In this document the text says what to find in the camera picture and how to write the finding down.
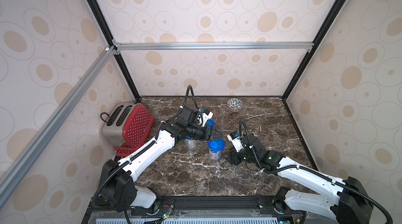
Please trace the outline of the blue lid container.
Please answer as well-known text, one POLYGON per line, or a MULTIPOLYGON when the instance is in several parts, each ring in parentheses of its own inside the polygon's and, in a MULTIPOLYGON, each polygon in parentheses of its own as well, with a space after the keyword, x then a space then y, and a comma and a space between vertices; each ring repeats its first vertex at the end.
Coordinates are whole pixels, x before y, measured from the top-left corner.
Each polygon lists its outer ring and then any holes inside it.
POLYGON ((212 119, 208 119, 205 125, 212 127, 215 126, 215 122, 212 119))
POLYGON ((198 143, 197 140, 189 139, 189 138, 184 139, 183 142, 184 142, 185 147, 188 150, 193 150, 197 146, 197 143, 198 143))
POLYGON ((208 142, 209 157, 213 161, 218 161, 222 155, 222 151, 225 148, 225 142, 222 138, 211 140, 208 142))

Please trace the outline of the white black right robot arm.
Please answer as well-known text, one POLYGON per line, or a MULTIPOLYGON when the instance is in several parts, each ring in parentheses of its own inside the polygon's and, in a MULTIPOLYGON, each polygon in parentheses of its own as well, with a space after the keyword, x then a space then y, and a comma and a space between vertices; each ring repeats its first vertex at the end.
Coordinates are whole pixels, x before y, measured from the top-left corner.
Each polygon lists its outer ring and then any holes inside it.
POLYGON ((276 175, 301 184, 313 193, 301 193, 294 189, 283 189, 278 193, 278 204, 291 210, 300 210, 321 215, 339 224, 368 224, 374 208, 393 223, 390 213, 377 201, 370 198, 360 181, 348 177, 332 177, 301 165, 274 150, 266 150, 259 138, 250 134, 244 121, 239 130, 227 136, 233 144, 229 163, 255 164, 262 173, 276 175))

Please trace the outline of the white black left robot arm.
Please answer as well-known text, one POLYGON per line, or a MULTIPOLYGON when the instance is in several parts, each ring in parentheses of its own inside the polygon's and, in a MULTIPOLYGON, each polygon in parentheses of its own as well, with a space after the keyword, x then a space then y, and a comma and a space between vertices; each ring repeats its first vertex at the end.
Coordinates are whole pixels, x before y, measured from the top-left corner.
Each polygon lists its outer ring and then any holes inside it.
POLYGON ((118 162, 109 160, 104 164, 92 207, 110 206, 116 212, 142 207, 155 212, 158 197, 151 189, 137 186, 135 182, 150 164, 179 142, 211 141, 215 130, 212 117, 211 111, 184 103, 176 115, 161 121, 156 135, 142 147, 118 162))

